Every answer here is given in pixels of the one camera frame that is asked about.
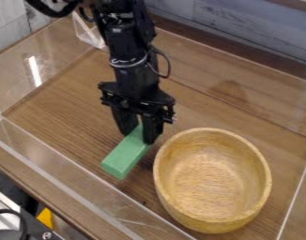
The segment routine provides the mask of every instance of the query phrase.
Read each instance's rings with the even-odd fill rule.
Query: bowl rim
[[[160,157],[163,155],[163,153],[165,152],[165,149],[168,148],[168,146],[172,144],[172,142],[179,139],[183,135],[187,135],[188,133],[194,133],[194,132],[200,132],[200,131],[207,131],[207,132],[219,132],[223,133],[231,137],[234,137],[235,139],[238,139],[239,141],[242,141],[250,148],[251,150],[255,152],[260,164],[263,166],[263,170],[264,170],[264,189],[262,192],[262,196],[256,202],[256,204],[254,205],[254,207],[248,210],[246,210],[244,212],[242,212],[239,215],[234,216],[234,217],[223,217],[223,218],[211,218],[211,217],[204,217],[200,216],[198,214],[194,214],[191,212],[188,212],[183,207],[179,206],[179,204],[175,202],[173,198],[171,198],[168,191],[164,189],[160,178],[159,178],[159,163],[160,163]],[[156,190],[160,192],[161,197],[164,198],[167,204],[179,212],[181,213],[184,216],[204,221],[204,222],[211,222],[211,223],[226,223],[226,222],[234,222],[234,221],[239,221],[242,219],[246,219],[248,217],[252,217],[260,210],[260,208],[263,207],[264,203],[267,202],[268,196],[270,196],[270,192],[271,192],[271,188],[272,188],[272,176],[271,176],[271,170],[266,161],[266,158],[263,157],[263,155],[260,154],[259,150],[256,149],[256,147],[240,136],[238,136],[235,133],[232,133],[228,130],[223,130],[219,128],[212,128],[212,127],[199,127],[199,128],[191,128],[188,130],[184,130],[179,133],[176,133],[168,140],[167,142],[163,144],[163,146],[160,147],[156,156],[155,156],[155,161],[153,161],[153,166],[152,166],[152,178],[153,178],[153,183],[155,183],[155,188]]]

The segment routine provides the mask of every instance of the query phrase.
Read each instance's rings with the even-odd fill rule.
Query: green sponge
[[[100,166],[109,175],[123,180],[149,148],[143,142],[143,127],[139,125],[107,155]]]

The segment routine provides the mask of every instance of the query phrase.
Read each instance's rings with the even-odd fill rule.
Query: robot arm
[[[44,14],[52,17],[68,15],[83,1],[69,2],[60,12],[53,12],[40,0],[26,0]],[[152,144],[163,133],[164,123],[173,122],[173,98],[159,89],[159,77],[169,75],[169,61],[161,51],[152,46],[155,37],[153,22],[143,0],[92,0],[87,1],[92,11],[87,16],[93,22],[111,51],[111,66],[115,82],[101,82],[99,89],[101,103],[111,107],[115,123],[128,135],[141,118],[143,141]],[[168,62],[168,73],[159,74],[156,55]]]

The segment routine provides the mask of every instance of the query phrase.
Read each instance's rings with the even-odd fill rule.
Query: black cable
[[[45,14],[51,18],[63,18],[68,16],[79,4],[79,0],[75,0],[69,2],[60,11],[55,11],[48,7],[45,3],[41,2],[41,0],[26,0],[26,2],[37,11],[40,11],[43,14]]]
[[[21,223],[20,224],[20,228],[21,228],[20,240],[26,240],[28,239],[28,223],[26,223],[26,220],[24,219],[22,215],[10,209],[0,209],[0,215],[1,214],[13,214],[20,218],[20,223]]]
[[[160,74],[160,73],[156,71],[156,69],[153,69],[153,66],[151,65],[151,63],[148,63],[148,67],[149,67],[151,71],[152,71],[160,78],[167,79],[167,78],[169,77],[169,75],[171,75],[171,70],[172,70],[169,57],[168,57],[167,54],[164,54],[159,49],[156,49],[153,45],[151,45],[151,51],[164,57],[164,59],[165,59],[165,61],[167,61],[167,65],[168,65],[167,74],[165,74],[165,75]]]

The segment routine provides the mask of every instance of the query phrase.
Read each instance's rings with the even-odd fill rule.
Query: wooden bowl
[[[254,145],[214,128],[183,131],[167,141],[155,158],[153,181],[173,219],[202,233],[227,233],[246,225],[272,186]]]

